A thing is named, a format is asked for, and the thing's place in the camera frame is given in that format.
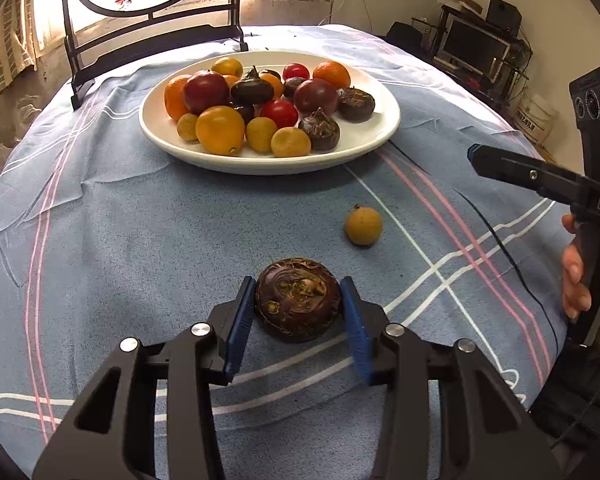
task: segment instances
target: red tomato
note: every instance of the red tomato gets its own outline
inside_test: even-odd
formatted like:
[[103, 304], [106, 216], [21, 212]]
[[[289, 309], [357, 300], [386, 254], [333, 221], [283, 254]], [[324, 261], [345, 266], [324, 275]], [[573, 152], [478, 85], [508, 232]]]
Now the red tomato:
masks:
[[290, 77], [304, 77], [305, 79], [309, 79], [310, 75], [307, 67], [304, 65], [291, 63], [285, 66], [285, 69], [282, 71], [282, 79], [289, 79]]
[[286, 99], [273, 99], [262, 106], [261, 117], [268, 117], [276, 123], [278, 129], [286, 126], [296, 126], [298, 110]]

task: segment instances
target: white plate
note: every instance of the white plate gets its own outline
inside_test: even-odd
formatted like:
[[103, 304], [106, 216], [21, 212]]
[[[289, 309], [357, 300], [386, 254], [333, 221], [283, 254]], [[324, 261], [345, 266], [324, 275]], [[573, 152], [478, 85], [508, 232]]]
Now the white plate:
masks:
[[[245, 70], [255, 65], [258, 70], [269, 68], [281, 74], [285, 65], [289, 63], [301, 63], [312, 72], [318, 63], [328, 60], [313, 54], [272, 50], [237, 52], [231, 56], [240, 60]], [[349, 123], [336, 114], [334, 119], [340, 126], [340, 142], [332, 151], [275, 158], [273, 155], [260, 155], [245, 144], [238, 155], [212, 155], [207, 153], [200, 143], [187, 142], [180, 138], [176, 131], [176, 123], [164, 108], [164, 88], [174, 76], [209, 70], [216, 59], [205, 59], [171, 74], [148, 93], [140, 106], [140, 126], [148, 139], [160, 149], [189, 164], [225, 173], [259, 175], [323, 170], [374, 150], [393, 135], [400, 122], [400, 108], [391, 92], [369, 74], [347, 66], [351, 75], [351, 85], [369, 92], [376, 100], [376, 110], [372, 117], [363, 123]]]

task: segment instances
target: black monitor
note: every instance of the black monitor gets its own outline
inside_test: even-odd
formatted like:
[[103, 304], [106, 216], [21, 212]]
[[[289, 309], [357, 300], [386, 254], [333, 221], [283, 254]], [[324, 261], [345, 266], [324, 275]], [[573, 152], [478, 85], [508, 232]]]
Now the black monitor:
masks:
[[455, 18], [442, 44], [442, 52], [460, 65], [495, 82], [510, 44], [481, 28]]

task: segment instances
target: white bucket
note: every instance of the white bucket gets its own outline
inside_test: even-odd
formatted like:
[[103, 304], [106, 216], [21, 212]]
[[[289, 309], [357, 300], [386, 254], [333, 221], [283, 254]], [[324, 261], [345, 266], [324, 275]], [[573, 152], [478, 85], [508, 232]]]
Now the white bucket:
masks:
[[542, 144], [554, 127], [558, 112], [537, 93], [525, 90], [513, 115], [513, 124], [534, 144]]

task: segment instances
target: silver screw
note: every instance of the silver screw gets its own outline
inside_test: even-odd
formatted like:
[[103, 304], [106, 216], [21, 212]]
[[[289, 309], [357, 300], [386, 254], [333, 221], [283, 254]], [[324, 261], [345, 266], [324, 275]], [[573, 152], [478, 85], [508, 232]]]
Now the silver screw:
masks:
[[461, 339], [458, 341], [458, 348], [467, 354], [475, 350], [475, 343], [470, 339]]
[[384, 327], [384, 331], [387, 335], [392, 337], [400, 337], [404, 334], [404, 327], [398, 323], [389, 323], [386, 327]]
[[196, 323], [191, 327], [191, 333], [198, 337], [207, 335], [209, 332], [211, 332], [211, 327], [207, 323]]
[[132, 352], [138, 348], [138, 339], [135, 337], [127, 337], [120, 342], [120, 349], [123, 352]]

